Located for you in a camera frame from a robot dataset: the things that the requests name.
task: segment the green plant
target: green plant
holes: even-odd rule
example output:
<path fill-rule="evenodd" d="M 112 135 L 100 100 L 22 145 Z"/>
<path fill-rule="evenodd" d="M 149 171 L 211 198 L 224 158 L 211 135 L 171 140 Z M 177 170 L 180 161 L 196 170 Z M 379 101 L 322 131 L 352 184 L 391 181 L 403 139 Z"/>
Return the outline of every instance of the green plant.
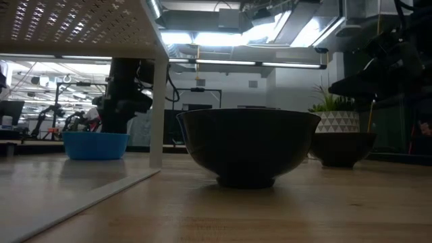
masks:
<path fill-rule="evenodd" d="M 351 98 L 330 94 L 319 85 L 313 87 L 313 91 L 319 94 L 319 97 L 315 98 L 319 99 L 321 104 L 313 105 L 312 108 L 308 109 L 309 112 L 353 111 L 355 109 L 354 100 Z"/>

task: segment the white pegboard shelf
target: white pegboard shelf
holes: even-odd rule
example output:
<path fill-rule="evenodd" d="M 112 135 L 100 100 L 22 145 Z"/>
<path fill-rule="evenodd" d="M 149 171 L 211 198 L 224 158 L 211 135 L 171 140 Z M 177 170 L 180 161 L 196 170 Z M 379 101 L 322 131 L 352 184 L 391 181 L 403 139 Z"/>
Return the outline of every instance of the white pegboard shelf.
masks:
<path fill-rule="evenodd" d="M 0 0 L 0 52 L 167 58 L 145 0 Z"/>

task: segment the blue bowl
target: blue bowl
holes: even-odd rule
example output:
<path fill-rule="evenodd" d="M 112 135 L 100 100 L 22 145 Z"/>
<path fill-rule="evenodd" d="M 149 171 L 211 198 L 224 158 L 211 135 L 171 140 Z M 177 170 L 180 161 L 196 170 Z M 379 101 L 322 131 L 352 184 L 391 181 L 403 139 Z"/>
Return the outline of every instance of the blue bowl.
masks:
<path fill-rule="evenodd" d="M 120 159 L 128 145 L 128 134 L 64 132 L 66 154 L 75 160 Z"/>

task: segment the wooden tabletop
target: wooden tabletop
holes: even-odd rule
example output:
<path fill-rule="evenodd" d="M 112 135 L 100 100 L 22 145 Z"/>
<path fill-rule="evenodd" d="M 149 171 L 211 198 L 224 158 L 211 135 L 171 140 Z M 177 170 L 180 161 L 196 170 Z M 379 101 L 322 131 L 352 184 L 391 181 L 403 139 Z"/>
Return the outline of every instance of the wooden tabletop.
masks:
<path fill-rule="evenodd" d="M 16 144 L 18 146 L 26 146 L 26 145 L 63 145 L 63 141 L 49 141 L 49 140 L 24 140 L 22 143 L 21 140 L 0 140 L 0 144 Z"/>
<path fill-rule="evenodd" d="M 0 158 L 0 233 L 5 226 L 22 225 L 59 203 L 148 168 L 146 153 L 126 153 L 114 161 L 72 161 L 65 154 Z"/>
<path fill-rule="evenodd" d="M 273 188 L 233 190 L 188 155 L 30 242 L 430 242 L 432 167 L 305 161 Z"/>

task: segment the potted plant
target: potted plant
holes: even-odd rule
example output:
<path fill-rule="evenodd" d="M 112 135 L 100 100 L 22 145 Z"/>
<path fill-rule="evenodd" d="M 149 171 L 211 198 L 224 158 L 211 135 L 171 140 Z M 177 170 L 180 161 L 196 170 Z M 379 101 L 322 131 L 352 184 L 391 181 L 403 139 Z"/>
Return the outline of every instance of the potted plant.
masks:
<path fill-rule="evenodd" d="M 321 117 L 315 132 L 359 132 L 358 113 L 354 100 L 330 94 L 322 86 L 314 87 L 321 103 L 313 105 L 309 112 Z"/>

